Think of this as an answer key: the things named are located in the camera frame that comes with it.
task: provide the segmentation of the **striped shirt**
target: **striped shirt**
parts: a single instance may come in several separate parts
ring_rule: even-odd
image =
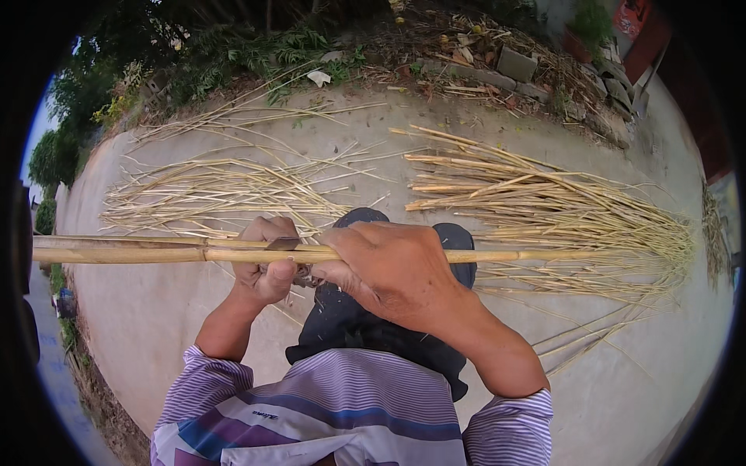
[[[254,387],[237,362],[184,352],[153,466],[547,465],[551,397],[494,397],[460,431],[445,378],[391,353],[332,349]]]

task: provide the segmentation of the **concrete path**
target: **concrete path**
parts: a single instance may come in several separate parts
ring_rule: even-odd
[[[431,105],[419,97],[398,92],[376,93],[320,91],[335,107],[375,101],[388,105],[339,115],[341,126],[322,119],[303,122],[271,122],[255,130],[282,139],[311,157],[325,158],[357,140],[361,146],[388,142],[380,153],[405,150],[420,141],[393,136],[388,127],[409,123],[438,128],[450,122],[448,131],[545,160],[570,170],[584,170],[626,183],[654,180],[672,195],[649,190],[662,208],[682,212],[696,226],[695,241],[703,244],[700,159],[680,111],[659,81],[650,88],[649,117],[637,131],[633,147],[623,153],[588,142],[558,127],[532,118],[515,119],[483,107],[434,99]],[[288,107],[305,107],[314,96],[296,96]],[[104,209],[106,188],[119,181],[119,165],[132,163],[122,157],[133,148],[129,134],[103,142],[91,156],[84,173],[70,192],[57,194],[59,234],[97,234],[98,214]],[[231,144],[210,133],[190,132],[164,142],[151,142],[128,155],[141,163],[161,166],[195,156],[207,149]],[[227,150],[217,157],[252,157],[271,162],[258,151]],[[407,181],[416,174],[400,157],[360,164],[376,167],[376,174],[397,180],[386,183],[362,175],[348,177],[327,187],[354,187],[359,197],[339,196],[335,201],[369,205],[387,193],[376,207],[392,221],[435,224],[455,221],[476,230],[477,223],[447,212],[404,212],[404,204],[416,197]],[[75,265],[68,267],[90,331],[89,348],[119,401],[146,432],[160,413],[166,390],[180,373],[181,354],[193,343],[204,317],[222,300],[232,278],[222,269],[228,264],[181,265]],[[289,367],[283,356],[286,346],[297,342],[300,325],[313,299],[294,297],[283,312],[268,308],[251,332],[244,363],[254,369],[256,384],[279,380]],[[549,308],[578,321],[591,321],[617,309],[618,304],[599,297],[530,296],[534,306]],[[554,465],[634,465],[658,447],[687,413],[703,382],[710,375],[724,344],[731,319],[732,291],[725,279],[713,291],[706,281],[706,262],[699,248],[690,281],[677,291],[680,308],[617,332],[610,339],[623,347],[650,374],[608,344],[594,350],[552,377],[555,418]],[[568,330],[567,320],[547,316],[530,307],[499,297],[483,297],[484,303],[506,324],[534,343]],[[556,364],[544,361],[551,367]],[[463,426],[490,399],[473,366],[462,378],[470,385],[456,404]]]
[[[47,391],[47,397],[67,432],[93,465],[121,466],[122,463],[106,446],[104,439],[90,419],[83,413],[78,388],[65,362],[60,323],[52,307],[49,279],[39,270],[39,263],[31,264],[30,293],[26,300],[34,310],[39,336],[40,358],[37,373]]]

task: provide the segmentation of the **bamboo pole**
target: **bamboo pole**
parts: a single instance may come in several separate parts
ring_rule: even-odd
[[[69,264],[154,264],[168,262],[266,263],[292,259],[316,264],[340,260],[328,246],[299,245],[295,251],[266,251],[266,242],[235,239],[163,238],[150,236],[35,236],[34,260]],[[471,251],[447,249],[449,263],[510,262],[520,259],[587,259],[620,251]]]

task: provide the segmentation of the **right hand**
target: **right hand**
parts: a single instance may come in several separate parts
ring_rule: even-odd
[[[311,274],[335,283],[361,306],[409,330],[437,336],[476,295],[448,266],[431,227],[357,221],[319,239],[342,260],[321,262]]]

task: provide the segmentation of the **dirt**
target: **dirt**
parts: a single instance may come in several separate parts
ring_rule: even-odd
[[[84,335],[87,326],[80,315],[78,320],[78,332]],[[149,465],[150,440],[119,404],[81,335],[67,357],[86,416],[124,466]]]

